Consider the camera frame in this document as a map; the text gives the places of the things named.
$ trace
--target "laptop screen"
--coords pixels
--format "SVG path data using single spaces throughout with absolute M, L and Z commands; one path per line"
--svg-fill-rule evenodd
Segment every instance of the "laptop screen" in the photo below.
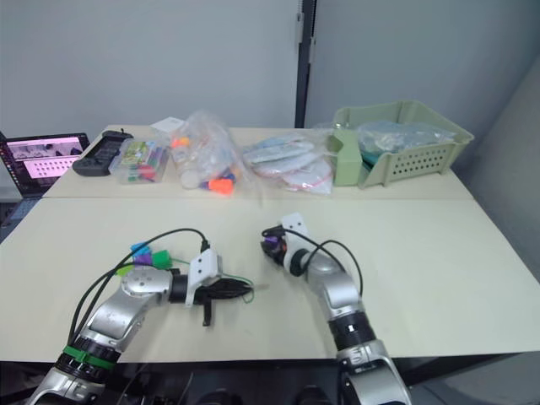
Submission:
M 0 156 L 23 197 L 44 194 L 88 147 L 84 133 L 11 138 Z

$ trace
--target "light green basket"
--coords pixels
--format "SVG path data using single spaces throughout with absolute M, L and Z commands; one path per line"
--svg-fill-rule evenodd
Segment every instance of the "light green basket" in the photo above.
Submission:
M 407 179 L 409 177 L 427 175 L 429 173 L 446 173 L 457 156 L 474 139 L 474 136 L 454 122 L 447 120 L 441 114 L 431 110 L 428 106 L 412 100 L 396 101 L 390 104 L 373 105 L 369 107 L 345 107 L 337 110 L 334 116 L 334 127 L 354 130 L 366 122 L 392 121 L 397 123 L 425 122 L 439 128 L 454 132 L 454 142 L 442 143 L 419 148 L 405 149 L 396 154 L 382 154 L 371 170 L 362 165 L 359 156 L 357 164 L 353 165 L 350 152 L 339 150 L 335 159 L 336 172 L 334 184 L 336 186 L 351 186 L 351 179 L 358 179 L 360 188 L 383 184 L 387 186 L 391 181 Z M 348 135 L 336 130 L 332 138 L 343 138 Z M 348 156 L 347 161 L 340 159 L 340 154 Z

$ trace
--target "black remote control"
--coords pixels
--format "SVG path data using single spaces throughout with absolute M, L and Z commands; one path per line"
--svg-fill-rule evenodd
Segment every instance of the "black remote control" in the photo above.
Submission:
M 122 142 L 133 138 L 131 133 L 122 129 L 118 131 L 105 131 L 101 134 L 101 140 L 81 159 L 73 162 L 75 173 L 81 176 L 108 176 L 109 165 L 118 154 Z

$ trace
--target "laptop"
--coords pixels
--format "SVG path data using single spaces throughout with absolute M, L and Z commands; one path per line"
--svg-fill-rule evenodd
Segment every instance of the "laptop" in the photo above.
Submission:
M 0 242 L 15 229 L 88 146 L 85 133 L 0 137 L 0 158 L 23 196 L 22 201 L 0 225 Z

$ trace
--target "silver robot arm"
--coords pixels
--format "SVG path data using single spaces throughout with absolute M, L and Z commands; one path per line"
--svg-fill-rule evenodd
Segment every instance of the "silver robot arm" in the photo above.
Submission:
M 267 229 L 262 249 L 294 276 L 305 275 L 321 308 L 337 346 L 337 359 L 345 370 L 343 396 L 349 404 L 410 405 L 411 400 L 396 366 L 383 342 L 376 338 L 364 304 L 352 278 L 330 257 L 318 252 L 305 268 L 314 246 L 298 213 L 282 218 L 280 227 Z
M 211 249 L 191 261 L 187 275 L 135 267 L 94 312 L 73 343 L 64 348 L 27 404 L 94 402 L 105 389 L 120 355 L 143 325 L 146 312 L 168 302 L 191 307 L 196 290 L 221 275 L 221 261 Z

